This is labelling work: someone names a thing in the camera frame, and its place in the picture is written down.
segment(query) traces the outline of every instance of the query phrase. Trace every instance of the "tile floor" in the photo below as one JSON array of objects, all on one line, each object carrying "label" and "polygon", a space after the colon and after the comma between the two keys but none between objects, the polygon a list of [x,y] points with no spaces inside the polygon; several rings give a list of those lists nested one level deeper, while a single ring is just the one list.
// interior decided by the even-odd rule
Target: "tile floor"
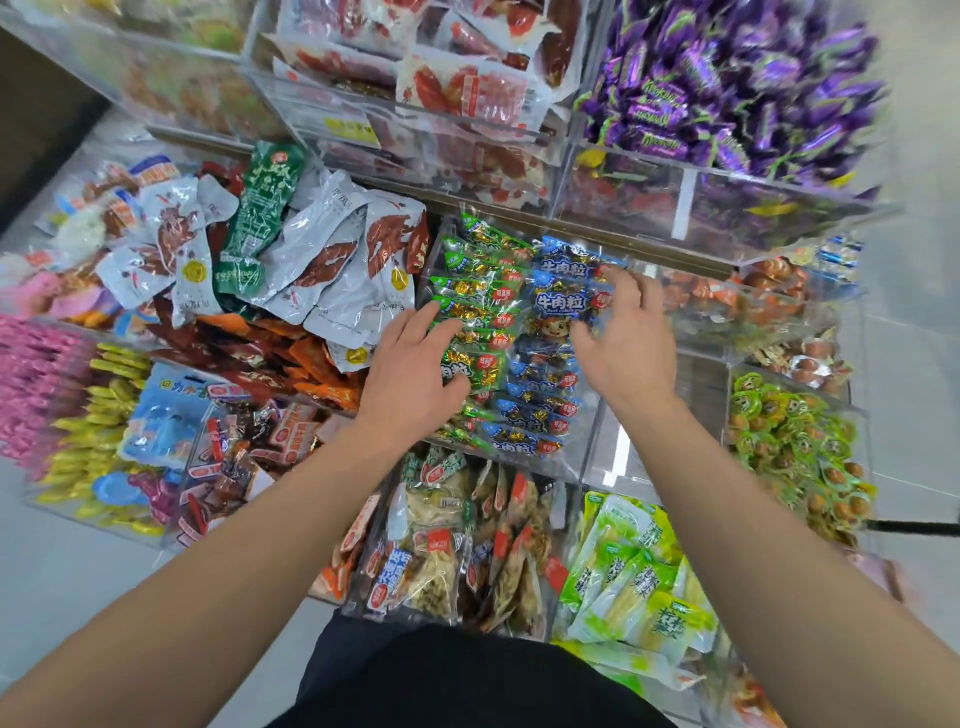
[{"label": "tile floor", "polygon": [[[879,514],[908,521],[960,518],[960,195],[951,161],[960,134],[960,8],[949,0],[876,0],[884,40],[879,75],[894,87],[897,161],[906,215],[865,232],[862,332],[845,346],[860,366],[854,403],[869,410]],[[927,70],[936,67],[936,84]],[[0,691],[64,636],[150,573],[156,554],[66,522],[19,500],[19,472],[0,466]],[[879,534],[898,560],[912,606],[960,650],[960,539]],[[304,601],[215,725],[255,728],[292,701],[329,608]]]}]

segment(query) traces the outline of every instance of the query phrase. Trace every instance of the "light green snack package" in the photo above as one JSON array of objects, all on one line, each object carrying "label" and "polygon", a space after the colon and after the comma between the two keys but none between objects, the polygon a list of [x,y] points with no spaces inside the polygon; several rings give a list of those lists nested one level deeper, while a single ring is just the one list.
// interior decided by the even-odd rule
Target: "light green snack package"
[{"label": "light green snack package", "polygon": [[686,557],[680,563],[680,569],[677,571],[677,580],[673,585],[673,596],[678,596],[685,602],[689,602],[695,607],[700,607],[707,614],[712,615],[716,623],[711,630],[705,630],[697,633],[697,639],[691,645],[693,649],[702,654],[707,654],[713,649],[713,640],[717,635],[719,620],[716,619],[717,613],[713,611],[704,588],[700,585],[700,579],[690,568],[690,562]]},{"label": "light green snack package", "polygon": [[570,575],[560,592],[560,602],[574,613],[580,611],[590,580],[596,578],[597,573],[605,573],[601,570],[605,544],[639,546],[645,541],[658,539],[661,534],[662,529],[654,523],[649,513],[624,497],[609,496],[574,559]]},{"label": "light green snack package", "polygon": [[612,667],[641,677],[650,677],[675,691],[684,691],[704,679],[703,675],[671,667],[666,659],[656,652],[646,652],[623,643],[583,644],[567,640],[554,644],[591,665]]},{"label": "light green snack package", "polygon": [[647,599],[657,590],[669,591],[676,578],[676,567],[662,564],[642,550],[589,608],[581,610],[569,635],[581,642],[630,642],[639,634]]},{"label": "light green snack package", "polygon": [[640,649],[658,652],[676,666],[688,648],[706,640],[716,630],[716,617],[668,592],[654,592],[647,600],[646,614],[637,639],[628,642]]}]

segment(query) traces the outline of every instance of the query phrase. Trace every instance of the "dark green snack package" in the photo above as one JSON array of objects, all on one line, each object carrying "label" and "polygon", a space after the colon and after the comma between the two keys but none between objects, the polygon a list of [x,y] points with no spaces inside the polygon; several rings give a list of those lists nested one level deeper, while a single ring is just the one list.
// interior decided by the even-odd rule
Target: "dark green snack package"
[{"label": "dark green snack package", "polygon": [[230,235],[214,267],[218,294],[252,293],[263,280],[256,259],[276,240],[283,227],[283,209],[294,195],[306,156],[296,144],[258,141],[250,169],[243,176],[240,207],[230,221]]}]

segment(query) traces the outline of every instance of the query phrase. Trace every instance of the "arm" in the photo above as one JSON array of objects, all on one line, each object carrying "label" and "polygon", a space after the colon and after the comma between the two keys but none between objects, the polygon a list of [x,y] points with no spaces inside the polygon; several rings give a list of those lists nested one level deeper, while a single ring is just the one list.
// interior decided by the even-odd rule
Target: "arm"
[{"label": "arm", "polygon": [[960,659],[770,497],[673,393],[676,347],[650,279],[611,272],[601,339],[571,333],[626,428],[733,643],[791,728],[949,726]]},{"label": "arm", "polygon": [[205,726],[306,596],[404,451],[463,406],[440,358],[460,323],[429,305],[383,332],[353,424],[11,686],[0,725]]}]

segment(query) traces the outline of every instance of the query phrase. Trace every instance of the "person's left hand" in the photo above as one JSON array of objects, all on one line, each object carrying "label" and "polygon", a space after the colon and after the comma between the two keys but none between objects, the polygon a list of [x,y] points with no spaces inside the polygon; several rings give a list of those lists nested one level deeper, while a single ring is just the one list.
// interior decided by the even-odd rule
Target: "person's left hand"
[{"label": "person's left hand", "polygon": [[463,323],[449,319],[430,329],[439,311],[436,302],[419,311],[408,308],[383,330],[360,399],[356,422],[388,434],[404,449],[459,412],[470,393],[464,375],[444,386],[440,360]]}]

